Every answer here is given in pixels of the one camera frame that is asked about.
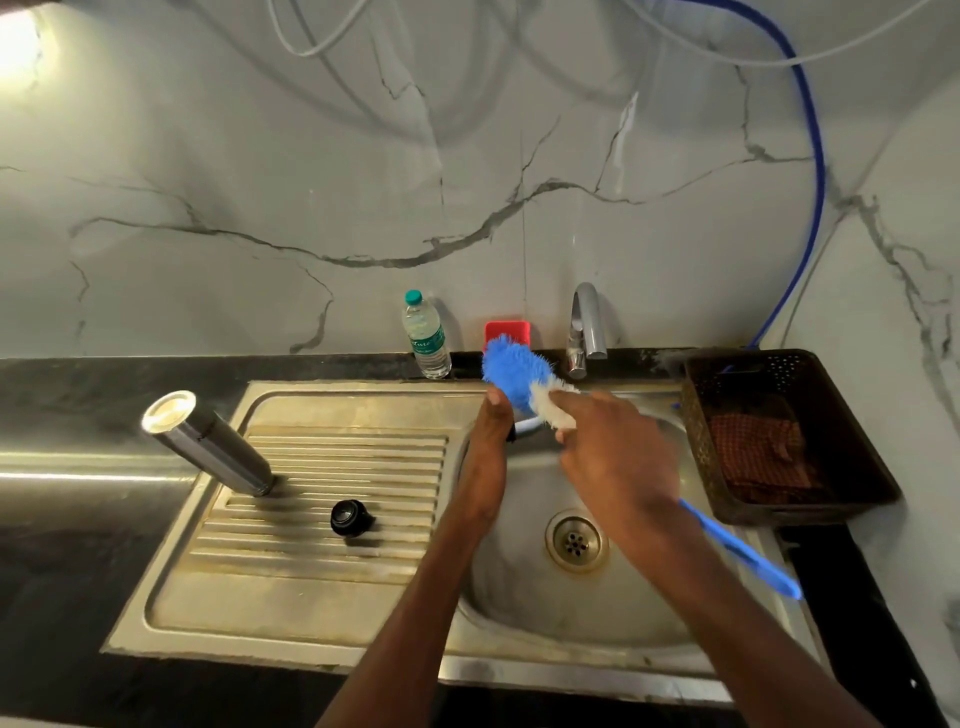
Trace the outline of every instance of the light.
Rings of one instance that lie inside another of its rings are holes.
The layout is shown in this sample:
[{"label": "light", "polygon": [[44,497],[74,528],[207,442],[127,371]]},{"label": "light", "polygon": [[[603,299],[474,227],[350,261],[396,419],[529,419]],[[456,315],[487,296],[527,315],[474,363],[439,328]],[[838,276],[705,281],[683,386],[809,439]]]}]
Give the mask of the light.
[{"label": "light", "polygon": [[29,73],[40,51],[40,32],[32,12],[0,14],[0,77]]}]

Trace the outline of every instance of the person's right hand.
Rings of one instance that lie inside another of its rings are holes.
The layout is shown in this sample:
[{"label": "person's right hand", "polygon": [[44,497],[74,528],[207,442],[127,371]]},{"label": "person's right hand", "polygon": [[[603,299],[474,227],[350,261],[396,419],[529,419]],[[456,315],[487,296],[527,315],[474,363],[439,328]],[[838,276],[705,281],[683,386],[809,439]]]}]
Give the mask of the person's right hand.
[{"label": "person's right hand", "polygon": [[686,521],[676,453],[657,421],[607,392],[555,391],[550,399],[577,428],[560,430],[560,462],[584,505],[621,548]]}]

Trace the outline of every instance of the bottle label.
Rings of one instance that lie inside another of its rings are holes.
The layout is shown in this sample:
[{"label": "bottle label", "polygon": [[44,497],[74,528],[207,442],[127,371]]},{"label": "bottle label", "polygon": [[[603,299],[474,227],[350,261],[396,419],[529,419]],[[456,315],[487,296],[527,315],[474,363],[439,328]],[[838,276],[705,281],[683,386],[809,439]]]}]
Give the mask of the bottle label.
[{"label": "bottle label", "polygon": [[425,339],[410,339],[410,344],[413,346],[414,352],[420,354],[437,353],[444,347],[445,343],[444,327],[438,328],[433,336],[428,336]]}]

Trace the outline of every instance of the person's right arm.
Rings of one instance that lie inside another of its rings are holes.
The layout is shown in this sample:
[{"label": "person's right arm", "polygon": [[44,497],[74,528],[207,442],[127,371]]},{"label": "person's right arm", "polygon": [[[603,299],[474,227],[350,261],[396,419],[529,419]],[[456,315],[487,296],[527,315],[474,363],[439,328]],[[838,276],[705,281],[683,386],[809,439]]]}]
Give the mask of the person's right arm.
[{"label": "person's right arm", "polygon": [[624,555],[686,622],[752,728],[878,728],[754,601],[679,504],[676,457],[624,400],[554,392],[577,421],[561,463]]}]

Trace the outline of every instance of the blue brush handle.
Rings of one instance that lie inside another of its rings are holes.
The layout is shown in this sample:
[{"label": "blue brush handle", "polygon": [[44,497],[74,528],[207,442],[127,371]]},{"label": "blue brush handle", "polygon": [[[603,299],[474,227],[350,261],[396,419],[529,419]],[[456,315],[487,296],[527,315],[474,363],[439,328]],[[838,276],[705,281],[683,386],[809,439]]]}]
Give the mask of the blue brush handle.
[{"label": "blue brush handle", "polygon": [[783,569],[775,566],[773,563],[763,558],[746,543],[734,536],[730,531],[716,522],[709,516],[701,513],[683,498],[680,499],[680,505],[692,513],[707,534],[720,546],[725,548],[737,559],[743,562],[747,568],[763,579],[767,584],[784,596],[791,599],[804,598],[804,592],[800,588],[797,580],[788,576]]}]

